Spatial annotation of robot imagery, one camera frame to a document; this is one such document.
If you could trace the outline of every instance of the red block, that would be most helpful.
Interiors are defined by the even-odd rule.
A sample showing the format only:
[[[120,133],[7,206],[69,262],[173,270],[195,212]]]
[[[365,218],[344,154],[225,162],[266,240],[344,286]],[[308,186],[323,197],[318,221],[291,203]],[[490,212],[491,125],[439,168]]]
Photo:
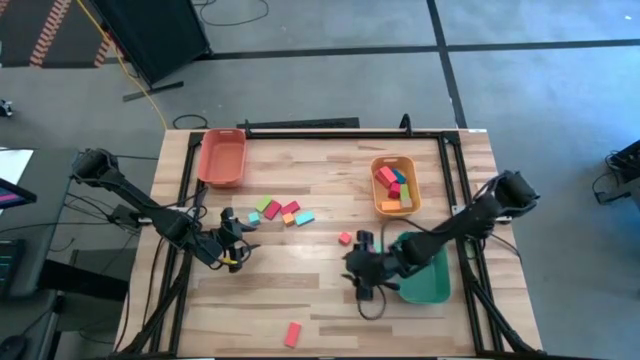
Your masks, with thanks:
[[[349,233],[340,234],[340,238],[338,239],[338,241],[340,241],[340,244],[344,246],[349,245],[349,243],[351,242],[351,234]]]
[[[292,201],[288,205],[283,206],[282,209],[280,209],[280,212],[284,215],[284,214],[293,214],[298,210],[300,210],[300,205],[298,205],[297,201]]]
[[[380,181],[384,187],[388,188],[391,184],[398,180],[396,175],[389,169],[388,166],[383,166],[376,171],[376,179]]]
[[[276,216],[278,211],[280,211],[281,207],[282,205],[280,205],[279,202],[272,201],[271,204],[269,204],[269,206],[267,207],[267,210],[264,211],[263,213],[264,217],[266,217],[269,220],[273,220],[273,218]]]
[[[289,331],[287,331],[287,338],[284,339],[284,344],[290,348],[296,347],[296,343],[298,343],[298,335],[300,335],[300,329],[302,325],[292,322],[289,323]]]
[[[394,182],[391,184],[389,188],[389,199],[398,199],[400,198],[400,184]]]

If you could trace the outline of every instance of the concrete floor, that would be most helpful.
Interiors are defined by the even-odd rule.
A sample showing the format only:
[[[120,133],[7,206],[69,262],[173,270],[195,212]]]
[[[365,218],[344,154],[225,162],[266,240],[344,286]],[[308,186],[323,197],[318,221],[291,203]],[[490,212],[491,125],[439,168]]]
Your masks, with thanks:
[[[261,21],[207,28],[214,50],[435,44],[423,0],[267,1],[270,14]],[[634,0],[437,5],[449,44],[640,38]],[[206,13],[212,21],[236,21],[259,15],[260,6],[219,0]],[[640,138],[639,60],[636,47],[451,54],[469,127],[489,129],[498,166],[522,170],[542,194],[514,229],[552,354],[632,359],[640,352],[640,213],[626,201],[599,206],[591,194],[604,156]],[[408,112],[416,126],[450,128],[441,69],[437,54],[199,62],[166,79],[184,80],[185,88],[155,99],[168,119],[197,113],[216,127],[245,118],[340,116],[359,116],[363,127],[395,127]],[[117,65],[1,69],[0,93],[15,101],[17,116],[0,122],[0,144],[156,155],[162,127],[146,101],[121,102],[133,91]],[[123,171],[148,190],[154,165],[127,160]],[[117,201],[86,187],[74,191]],[[125,234],[104,231],[65,229],[56,241],[77,236],[81,249],[122,246]]]

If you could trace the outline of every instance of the computer screen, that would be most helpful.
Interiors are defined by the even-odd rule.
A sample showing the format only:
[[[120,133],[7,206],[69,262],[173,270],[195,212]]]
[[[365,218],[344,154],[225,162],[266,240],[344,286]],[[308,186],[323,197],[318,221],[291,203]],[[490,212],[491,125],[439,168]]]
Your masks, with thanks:
[[[35,202],[38,197],[0,178],[0,210]]]

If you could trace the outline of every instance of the wooden tabletop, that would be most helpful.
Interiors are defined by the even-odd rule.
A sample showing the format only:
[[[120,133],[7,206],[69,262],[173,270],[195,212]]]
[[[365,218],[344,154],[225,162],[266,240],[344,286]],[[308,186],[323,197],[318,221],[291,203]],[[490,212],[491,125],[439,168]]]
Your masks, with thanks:
[[[484,131],[460,131],[472,192],[496,174],[496,164]],[[176,201],[187,150],[189,131],[167,131],[158,162],[152,197],[159,203]],[[451,298],[438,305],[412,305],[387,291],[384,317],[366,321],[358,315],[355,290],[340,277],[341,257],[350,248],[338,236],[357,230],[376,234],[380,220],[371,198],[369,166],[374,157],[407,155],[416,162],[422,209],[410,219],[430,228],[447,219],[440,158],[435,140],[250,140],[245,179],[237,189],[211,189],[206,198],[205,227],[219,226],[220,211],[232,206],[247,222],[247,214],[263,195],[281,204],[296,200],[316,220],[287,228],[281,215],[263,219],[255,233],[245,234],[251,244],[261,244],[236,274],[212,271],[197,260],[191,272],[180,356],[435,356],[471,355],[467,309],[462,291],[455,244],[447,245],[452,285]],[[456,195],[464,203],[450,151]],[[196,183],[194,166],[191,189]],[[387,239],[408,225],[394,224]],[[496,234],[515,244],[510,226],[497,226]],[[123,344],[141,328],[151,264],[159,236],[143,231],[131,277],[131,314]],[[160,289],[164,259],[155,269],[151,310]],[[540,348],[527,286],[518,258],[488,240],[485,256],[496,304],[530,345]],[[380,296],[364,311],[375,313]],[[161,349],[166,349],[171,329],[170,309]],[[490,346],[483,310],[480,319],[486,346]],[[289,322],[302,324],[298,346],[289,349],[284,338]]]

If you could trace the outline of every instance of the foam block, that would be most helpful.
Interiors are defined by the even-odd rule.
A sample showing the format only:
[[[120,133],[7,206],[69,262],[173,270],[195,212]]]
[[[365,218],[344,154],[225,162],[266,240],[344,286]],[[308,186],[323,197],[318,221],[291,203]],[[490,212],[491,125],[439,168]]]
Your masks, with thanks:
[[[349,245],[349,243],[351,242],[351,234],[349,233],[342,233],[340,234],[340,238],[338,238],[338,241],[340,241],[340,244],[342,245]]]
[[[284,221],[284,224],[287,226],[291,226],[295,223],[295,219],[293,217],[293,214],[284,214],[282,215],[282,221]]]
[[[400,198],[400,184],[394,182],[389,187],[389,199],[399,199]]]
[[[312,222],[314,219],[315,218],[313,217],[313,213],[311,211],[308,211],[304,214],[296,216],[296,225],[302,226],[304,224]]]
[[[280,209],[280,212],[283,214],[293,214],[298,210],[300,210],[300,205],[298,205],[297,201],[292,201],[286,206],[283,206],[282,209]]]
[[[260,214],[257,212],[252,212],[249,214],[249,224],[251,226],[260,225]]]
[[[409,185],[403,184],[400,185],[400,200],[411,199],[409,195]]]
[[[402,175],[402,173],[400,172],[400,170],[398,169],[391,169],[391,171],[393,172],[393,175],[396,176],[397,178],[397,182],[398,184],[406,184],[407,183],[407,178],[404,177],[404,175]]]
[[[269,206],[270,203],[271,203],[271,196],[267,195],[267,196],[263,197],[262,199],[260,199],[260,201],[256,205],[256,210],[258,210],[260,212],[264,212],[264,209],[266,209],[267,206]]]
[[[413,202],[411,201],[411,198],[402,199],[400,201],[400,206],[402,206],[403,209],[410,209],[413,207]]]
[[[393,211],[393,210],[402,209],[402,206],[400,205],[400,201],[391,200],[391,201],[383,201],[383,202],[381,202],[380,203],[380,208],[382,209],[382,211]]]
[[[284,344],[290,348],[296,347],[298,343],[298,336],[300,336],[300,330],[302,325],[296,322],[289,323],[289,330],[287,331],[287,337],[284,339]]]
[[[383,166],[376,171],[376,179],[386,188],[391,186],[391,184],[397,180],[396,176],[393,175],[393,172],[388,166]]]
[[[279,202],[271,201],[271,203],[269,204],[269,206],[267,207],[267,209],[263,213],[264,217],[266,217],[269,220],[273,220],[273,218],[276,216],[278,211],[280,211],[281,207],[282,207],[282,205],[280,205]]]

